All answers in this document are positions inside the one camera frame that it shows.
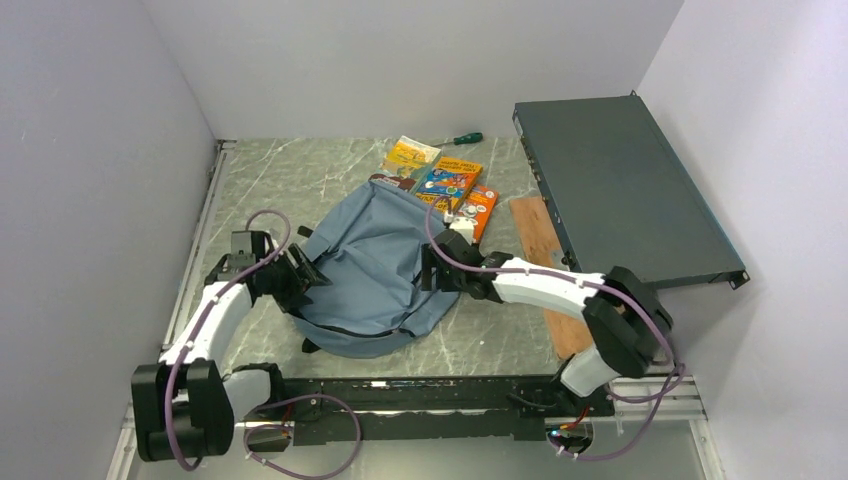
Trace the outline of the blue grey backpack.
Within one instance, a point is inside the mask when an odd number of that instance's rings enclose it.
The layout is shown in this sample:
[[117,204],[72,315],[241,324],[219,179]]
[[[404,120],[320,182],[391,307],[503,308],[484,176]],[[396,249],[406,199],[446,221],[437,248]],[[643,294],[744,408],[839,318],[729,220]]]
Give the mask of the blue grey backpack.
[[376,358],[434,330],[459,298],[422,286],[421,249],[443,229],[421,200],[382,182],[338,203],[302,247],[331,282],[290,312],[302,351]]

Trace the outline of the orange children's book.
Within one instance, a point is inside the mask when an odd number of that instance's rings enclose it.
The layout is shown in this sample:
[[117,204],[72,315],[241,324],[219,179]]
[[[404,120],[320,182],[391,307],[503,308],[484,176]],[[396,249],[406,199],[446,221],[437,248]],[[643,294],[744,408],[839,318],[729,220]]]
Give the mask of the orange children's book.
[[457,216],[468,218],[474,225],[473,242],[475,244],[479,244],[482,240],[498,198],[498,191],[477,184],[457,209]]

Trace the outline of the blue yellow children's book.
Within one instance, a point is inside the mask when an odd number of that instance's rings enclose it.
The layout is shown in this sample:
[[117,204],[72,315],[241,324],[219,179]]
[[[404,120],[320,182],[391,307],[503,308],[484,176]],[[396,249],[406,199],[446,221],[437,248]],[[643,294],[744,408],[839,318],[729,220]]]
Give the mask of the blue yellow children's book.
[[424,175],[414,195],[445,213],[455,212],[476,185],[482,164],[455,157],[441,157]]

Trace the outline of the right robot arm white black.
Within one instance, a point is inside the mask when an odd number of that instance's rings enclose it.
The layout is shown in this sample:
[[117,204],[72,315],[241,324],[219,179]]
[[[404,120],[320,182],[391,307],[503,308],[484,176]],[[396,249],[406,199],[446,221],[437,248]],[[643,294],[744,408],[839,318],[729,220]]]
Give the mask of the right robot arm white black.
[[557,411],[574,415],[599,388],[641,378],[658,353],[674,361],[670,315],[653,290],[630,270],[574,273],[543,267],[504,252],[482,255],[462,234],[430,236],[422,250],[426,290],[464,292],[476,300],[519,303],[562,313],[589,331],[588,347],[569,355],[551,388]]

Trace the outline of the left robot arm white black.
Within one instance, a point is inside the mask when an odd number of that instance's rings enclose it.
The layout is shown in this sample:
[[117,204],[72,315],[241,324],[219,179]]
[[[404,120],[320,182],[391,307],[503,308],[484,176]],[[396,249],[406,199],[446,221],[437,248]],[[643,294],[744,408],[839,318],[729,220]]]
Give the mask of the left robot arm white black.
[[131,377],[138,452],[142,460],[176,460],[193,470],[225,454],[235,425],[251,413],[264,420],[287,406],[280,368],[255,363],[224,376],[219,364],[241,321],[263,296],[285,313],[311,304],[312,287],[330,285],[296,244],[276,245],[265,231],[231,235],[231,250],[204,280],[201,304],[175,342]]

